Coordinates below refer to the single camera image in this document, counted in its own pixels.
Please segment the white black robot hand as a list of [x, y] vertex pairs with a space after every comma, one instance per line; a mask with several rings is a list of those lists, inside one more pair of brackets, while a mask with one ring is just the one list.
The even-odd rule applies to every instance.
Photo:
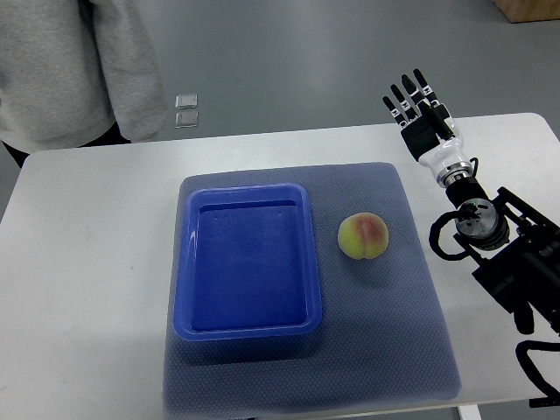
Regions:
[[463, 139], [449, 109], [440, 101], [423, 72], [404, 74], [401, 86], [390, 86], [382, 101], [398, 125], [410, 155], [429, 169], [443, 188], [476, 173], [476, 164], [463, 153]]

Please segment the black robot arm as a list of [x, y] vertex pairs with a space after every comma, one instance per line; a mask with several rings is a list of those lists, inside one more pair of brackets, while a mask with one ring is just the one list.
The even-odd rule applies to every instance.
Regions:
[[475, 178], [478, 160], [451, 165], [437, 176], [453, 204], [431, 226], [429, 244], [442, 259], [472, 258], [480, 286], [534, 331], [535, 312], [559, 330], [559, 227], [505, 187], [490, 199]]

